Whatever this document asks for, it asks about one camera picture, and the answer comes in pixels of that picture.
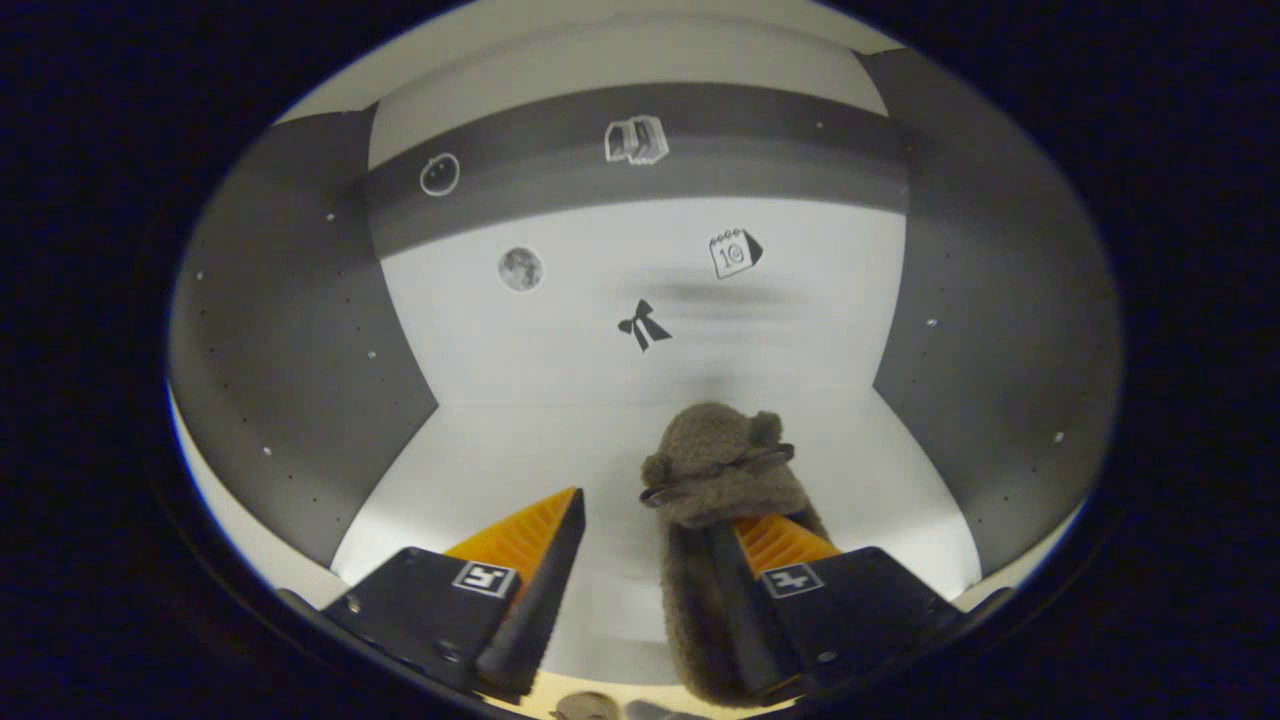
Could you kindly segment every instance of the gray wall panel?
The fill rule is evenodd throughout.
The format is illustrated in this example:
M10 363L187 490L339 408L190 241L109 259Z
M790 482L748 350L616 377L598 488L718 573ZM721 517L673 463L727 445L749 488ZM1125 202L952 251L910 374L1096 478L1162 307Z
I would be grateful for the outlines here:
M358 191L372 113L268 131L195 228L170 319L170 383L196 445L251 514L324 565L436 407Z
M876 388L942 474L988 574L1092 486L1116 414L1119 299L1087 210L1025 133L915 51L863 63L911 188Z
M611 122L662 120L669 154L607 163ZM452 152L458 186L431 197L426 161ZM586 205L690 196L768 196L906 209L892 123L795 92L716 83L612 87L467 123L375 168L366 182L380 258L503 220Z

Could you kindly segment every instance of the brown plush toy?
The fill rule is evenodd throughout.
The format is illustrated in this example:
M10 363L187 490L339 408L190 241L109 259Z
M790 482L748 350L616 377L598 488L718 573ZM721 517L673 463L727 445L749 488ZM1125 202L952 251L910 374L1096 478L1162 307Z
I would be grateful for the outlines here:
M710 547L698 532L724 520L780 514L827 538L809 497L787 466L782 419L748 418L717 402L694 405L667 425L641 469L640 501L663 525L662 594L667 639L681 680L716 705L751 707L730 638Z

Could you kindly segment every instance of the orange gripper pad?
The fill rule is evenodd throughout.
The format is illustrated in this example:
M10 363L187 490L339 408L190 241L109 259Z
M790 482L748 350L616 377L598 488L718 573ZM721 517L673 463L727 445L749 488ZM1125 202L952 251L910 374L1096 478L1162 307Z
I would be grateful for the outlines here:
M538 573L576 491L577 488L571 487L508 515L451 547L444 555L502 565L520 573L520 591L512 598L515 607Z
M733 532L756 578L774 568L841 555L836 546L782 515L735 520Z

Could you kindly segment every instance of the white floor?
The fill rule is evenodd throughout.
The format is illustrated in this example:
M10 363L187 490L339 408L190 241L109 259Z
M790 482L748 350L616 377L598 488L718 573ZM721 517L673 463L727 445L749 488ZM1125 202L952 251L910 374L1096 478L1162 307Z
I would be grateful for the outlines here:
M753 269L717 279L709 241L745 228ZM897 297L901 215L799 200L584 208L493 225L383 261L440 409L357 514L332 569L356 583L404 546L444 550L567 486L588 530L543 669L672 684L653 512L639 469L684 406L782 415L794 468L845 550L883 547L941 594L979 578L968 525L870 389ZM512 247L544 279L498 278ZM637 300L672 336L641 352Z

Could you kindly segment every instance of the bow sticker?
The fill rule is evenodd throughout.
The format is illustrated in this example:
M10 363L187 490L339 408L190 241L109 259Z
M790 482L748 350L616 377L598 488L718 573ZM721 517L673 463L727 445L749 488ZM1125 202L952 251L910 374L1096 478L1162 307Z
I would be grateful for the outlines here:
M649 350L649 340L645 338L645 333L649 333L649 337L653 338L654 342L658 342L659 340L671 340L671 333L655 323L649 316L650 313L653 313L653 306L645 300L640 300L640 302L636 304L636 314L630 319L618 323L620 331L636 337L636 342L640 343L640 352Z

